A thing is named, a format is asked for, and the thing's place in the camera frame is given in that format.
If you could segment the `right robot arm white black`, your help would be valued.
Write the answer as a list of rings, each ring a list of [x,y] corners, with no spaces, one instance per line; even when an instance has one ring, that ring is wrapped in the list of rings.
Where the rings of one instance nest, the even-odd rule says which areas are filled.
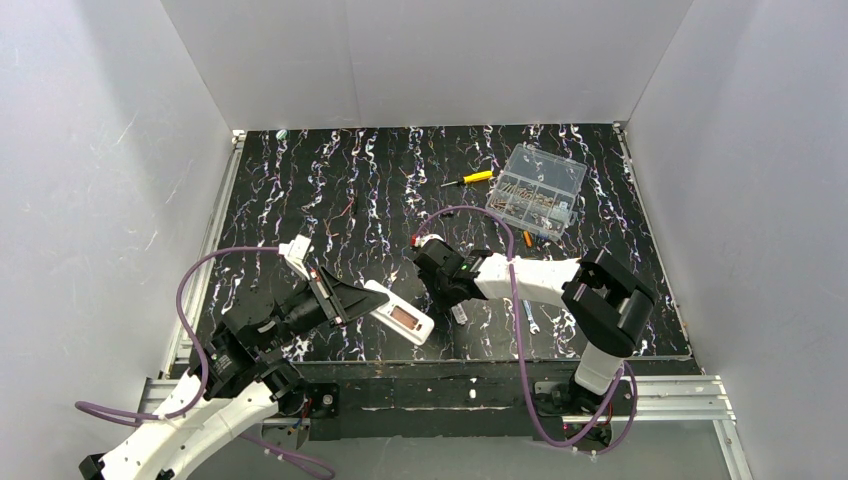
[[[569,383],[549,394],[555,412],[593,412],[641,341],[656,293],[609,252],[577,259],[507,259],[490,250],[462,255],[437,235],[414,243],[413,263],[441,310],[476,299],[516,297],[566,310],[587,339]]]

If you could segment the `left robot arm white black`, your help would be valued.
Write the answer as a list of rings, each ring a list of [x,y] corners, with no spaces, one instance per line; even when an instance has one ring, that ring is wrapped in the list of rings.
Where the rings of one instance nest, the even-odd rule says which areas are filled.
[[[301,334],[341,326],[390,300],[327,269],[284,293],[264,282],[239,293],[176,387],[126,440],[85,457],[85,479],[186,479],[251,426],[308,408],[309,388],[283,347]]]

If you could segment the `remote battery cover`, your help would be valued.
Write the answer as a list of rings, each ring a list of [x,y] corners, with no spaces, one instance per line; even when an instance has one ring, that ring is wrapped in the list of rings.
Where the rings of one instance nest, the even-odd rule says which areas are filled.
[[[452,316],[458,325],[465,325],[468,322],[467,314],[462,305],[458,304],[451,308]]]

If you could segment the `white remote control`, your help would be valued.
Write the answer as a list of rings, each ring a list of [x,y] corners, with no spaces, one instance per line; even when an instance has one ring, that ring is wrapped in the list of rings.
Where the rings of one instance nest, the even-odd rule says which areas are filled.
[[[369,313],[370,317],[413,345],[422,346],[427,341],[435,326],[432,318],[375,280],[368,280],[364,287],[386,297],[386,300]]]

